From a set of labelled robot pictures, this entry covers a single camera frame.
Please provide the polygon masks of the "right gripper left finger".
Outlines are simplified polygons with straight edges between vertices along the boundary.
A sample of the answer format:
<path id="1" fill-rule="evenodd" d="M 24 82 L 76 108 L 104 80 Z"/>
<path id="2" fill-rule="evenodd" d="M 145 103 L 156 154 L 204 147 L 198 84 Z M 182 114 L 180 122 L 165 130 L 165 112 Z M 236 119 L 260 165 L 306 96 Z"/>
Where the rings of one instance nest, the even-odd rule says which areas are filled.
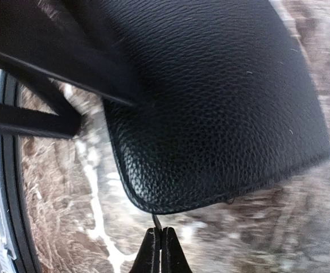
<path id="1" fill-rule="evenodd" d="M 161 232 L 149 228 L 143 238 L 130 273 L 159 273 L 160 271 Z"/>

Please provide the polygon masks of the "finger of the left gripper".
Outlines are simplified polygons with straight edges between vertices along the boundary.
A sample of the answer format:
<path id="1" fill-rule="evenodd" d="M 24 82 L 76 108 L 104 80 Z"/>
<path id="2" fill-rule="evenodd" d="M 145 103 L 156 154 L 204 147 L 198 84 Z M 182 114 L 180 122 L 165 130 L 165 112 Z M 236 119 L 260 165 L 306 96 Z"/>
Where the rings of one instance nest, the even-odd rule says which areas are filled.
<path id="1" fill-rule="evenodd" d="M 0 104 L 0 135 L 71 139 L 78 133 L 81 120 L 77 111 L 70 115 L 55 115 Z"/>
<path id="2" fill-rule="evenodd" d="M 0 68 L 36 92 L 48 94 L 51 79 L 121 105 L 137 104 L 137 81 L 126 63 L 88 47 L 0 49 Z"/>

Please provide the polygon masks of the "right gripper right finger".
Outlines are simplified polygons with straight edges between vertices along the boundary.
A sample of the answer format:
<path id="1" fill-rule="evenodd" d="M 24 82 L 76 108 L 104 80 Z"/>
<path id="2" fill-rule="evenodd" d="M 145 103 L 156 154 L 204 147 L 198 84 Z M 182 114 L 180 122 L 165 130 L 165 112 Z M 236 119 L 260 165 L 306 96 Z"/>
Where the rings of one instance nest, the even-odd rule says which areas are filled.
<path id="1" fill-rule="evenodd" d="M 192 273 L 174 228 L 163 229 L 161 251 L 162 273 Z"/>

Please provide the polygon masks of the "black zippered tool case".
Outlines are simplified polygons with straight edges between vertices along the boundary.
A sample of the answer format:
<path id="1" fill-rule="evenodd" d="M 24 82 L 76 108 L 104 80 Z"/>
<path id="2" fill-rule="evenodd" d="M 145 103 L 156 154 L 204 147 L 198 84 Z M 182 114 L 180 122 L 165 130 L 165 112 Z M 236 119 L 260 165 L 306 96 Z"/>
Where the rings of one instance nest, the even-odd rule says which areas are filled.
<path id="1" fill-rule="evenodd" d="M 104 101 L 129 200 L 173 214 L 271 187 L 330 157 L 299 43 L 269 1 L 40 1 L 99 46 L 114 34 L 137 107 Z"/>

